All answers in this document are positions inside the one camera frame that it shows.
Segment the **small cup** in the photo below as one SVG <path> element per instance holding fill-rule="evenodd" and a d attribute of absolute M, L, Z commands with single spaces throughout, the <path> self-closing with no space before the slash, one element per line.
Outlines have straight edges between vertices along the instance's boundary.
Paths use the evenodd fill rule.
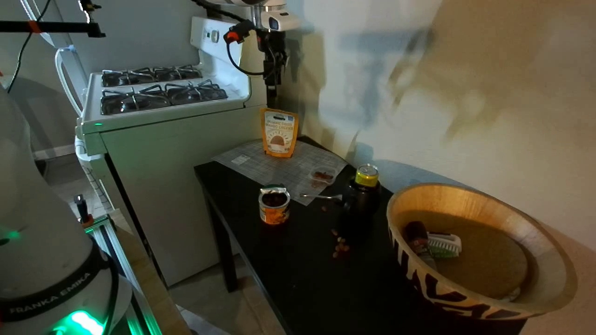
<path fill-rule="evenodd" d="M 259 193 L 261 221 L 282 224 L 289 217 L 291 193 L 287 189 L 272 189 Z"/>

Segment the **large bowl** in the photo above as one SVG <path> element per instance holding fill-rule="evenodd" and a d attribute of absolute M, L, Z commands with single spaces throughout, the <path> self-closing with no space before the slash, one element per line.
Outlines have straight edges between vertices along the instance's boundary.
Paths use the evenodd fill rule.
<path fill-rule="evenodd" d="M 388 221 L 397 262 L 419 291 L 444 310 L 479 319 L 524 319 L 566 304 L 578 286 L 563 249 L 537 219 L 473 189 L 419 183 L 395 193 Z M 404 226 L 462 237 L 457 258 L 423 260 Z"/>

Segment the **bottle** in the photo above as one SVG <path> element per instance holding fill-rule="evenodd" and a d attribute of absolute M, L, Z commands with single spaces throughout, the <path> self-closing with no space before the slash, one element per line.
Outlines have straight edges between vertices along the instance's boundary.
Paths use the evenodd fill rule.
<path fill-rule="evenodd" d="M 380 202 L 378 169 L 373 163 L 362 165 L 343 193 L 343 206 L 337 221 L 337 234 L 356 241 L 371 226 Z"/>

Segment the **floor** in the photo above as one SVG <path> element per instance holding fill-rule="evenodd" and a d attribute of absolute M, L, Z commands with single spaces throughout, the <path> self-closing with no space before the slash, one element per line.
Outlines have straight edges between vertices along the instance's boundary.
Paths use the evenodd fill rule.
<path fill-rule="evenodd" d="M 52 189 L 69 202 L 79 217 L 75 196 L 82 193 L 88 200 L 90 213 L 101 215 L 101 206 L 90 182 L 86 180 L 75 154 L 52 157 L 45 165 L 45 178 Z M 170 288 L 175 303 L 194 312 L 196 319 L 205 319 L 201 335 L 282 335 L 274 310 L 270 308 L 257 284 L 246 273 L 241 258 L 237 258 L 241 290 L 228 291 L 218 265 L 198 273 L 196 277 Z"/>

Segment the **machine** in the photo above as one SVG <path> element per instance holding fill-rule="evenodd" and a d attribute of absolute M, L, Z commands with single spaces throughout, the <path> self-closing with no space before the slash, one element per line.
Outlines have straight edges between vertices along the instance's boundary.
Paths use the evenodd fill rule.
<path fill-rule="evenodd" d="M 296 20 L 285 10 L 282 0 L 237 3 L 252 5 L 254 20 L 250 23 L 242 20 L 231 29 L 233 33 L 226 33 L 228 57 L 244 74 L 263 74 L 272 100 L 274 85 L 280 83 L 280 66 L 285 62 L 283 29 L 296 27 Z M 209 1 L 201 5 L 226 14 Z M 92 20 L 92 10 L 99 5 L 80 0 L 80 9 L 88 22 L 11 20 L 0 22 L 0 31 L 86 31 L 90 36 L 101 36 L 99 23 Z M 231 42 L 244 42 L 244 38 L 250 40 L 248 46 L 257 44 L 265 59 L 254 57 L 252 53 L 259 53 L 255 49 L 244 48 L 242 57 L 239 49 L 237 55 L 229 49 Z M 246 62 L 255 68 L 254 59 L 263 61 L 261 72 L 244 68 Z M 252 83 L 255 85 L 252 94 L 263 92 L 257 89 L 263 83 L 257 85 L 254 79 Z M 246 94 L 242 89 L 231 89 L 231 92 L 237 98 L 226 103 L 242 105 L 242 113 L 263 102 L 261 98 L 242 100 L 241 96 Z M 209 115 L 218 109 L 214 105 L 207 107 Z M 181 122 L 192 116 L 188 109 L 177 111 Z M 0 332 L 110 332 L 131 304 L 133 286 L 84 232 L 71 208 L 41 178 L 30 150 L 28 124 L 4 89 L 0 89 L 0 185 Z"/>

